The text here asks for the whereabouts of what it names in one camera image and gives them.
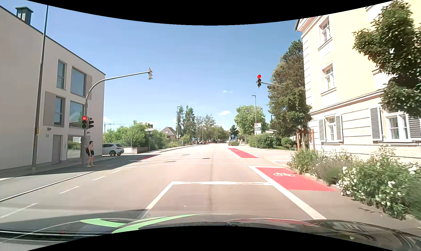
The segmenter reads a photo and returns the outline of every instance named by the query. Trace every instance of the bicycle symbol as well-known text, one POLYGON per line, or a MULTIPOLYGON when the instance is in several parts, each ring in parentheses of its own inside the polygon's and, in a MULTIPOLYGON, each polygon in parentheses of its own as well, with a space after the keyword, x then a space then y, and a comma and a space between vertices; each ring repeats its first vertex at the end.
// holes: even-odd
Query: bicycle symbol
POLYGON ((295 177, 296 176, 296 175, 287 174, 287 173, 284 173, 284 172, 276 172, 274 175, 275 176, 290 176, 290 177, 295 177))

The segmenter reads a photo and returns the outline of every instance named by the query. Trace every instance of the car hood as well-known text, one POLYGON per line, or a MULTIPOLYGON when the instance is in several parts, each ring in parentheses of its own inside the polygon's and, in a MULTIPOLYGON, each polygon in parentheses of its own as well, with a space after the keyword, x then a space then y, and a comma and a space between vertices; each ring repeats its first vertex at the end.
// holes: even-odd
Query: car hood
POLYGON ((297 231, 364 243, 391 250, 421 250, 421 237, 378 225, 341 220, 290 220, 240 214, 184 214, 145 219, 92 218, 34 232, 0 230, 0 237, 70 241, 127 231, 174 226, 247 226, 297 231))

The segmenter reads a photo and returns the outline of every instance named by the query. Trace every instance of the yellow building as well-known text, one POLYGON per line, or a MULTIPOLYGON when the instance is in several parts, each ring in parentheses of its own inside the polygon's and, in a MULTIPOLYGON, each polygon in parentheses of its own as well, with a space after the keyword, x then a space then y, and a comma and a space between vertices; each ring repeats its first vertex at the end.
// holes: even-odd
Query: yellow building
MULTIPOLYGON (((415 24, 421 23, 421 0, 408 0, 415 24)), ((402 161, 421 164, 421 119, 379 105, 390 78, 353 49, 354 31, 370 22, 390 2, 299 19, 302 32, 307 104, 316 149, 341 151, 368 159, 380 144, 395 148, 402 161)))

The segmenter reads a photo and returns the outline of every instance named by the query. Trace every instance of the chimney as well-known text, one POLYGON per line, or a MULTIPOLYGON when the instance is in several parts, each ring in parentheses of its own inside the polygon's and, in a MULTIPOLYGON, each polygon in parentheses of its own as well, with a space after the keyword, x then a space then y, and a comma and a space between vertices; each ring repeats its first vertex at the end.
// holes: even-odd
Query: chimney
POLYGON ((34 11, 29 9, 28 7, 16 7, 16 9, 17 17, 23 20, 28 25, 31 25, 31 13, 33 13, 34 11))

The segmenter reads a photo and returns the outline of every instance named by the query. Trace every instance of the gray door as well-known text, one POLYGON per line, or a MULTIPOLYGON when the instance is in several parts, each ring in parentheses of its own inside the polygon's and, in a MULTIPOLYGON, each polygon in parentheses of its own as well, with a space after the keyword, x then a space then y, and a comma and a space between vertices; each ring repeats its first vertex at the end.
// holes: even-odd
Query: gray door
POLYGON ((53 135, 53 158, 51 164, 59 164, 62 149, 62 135, 53 135))

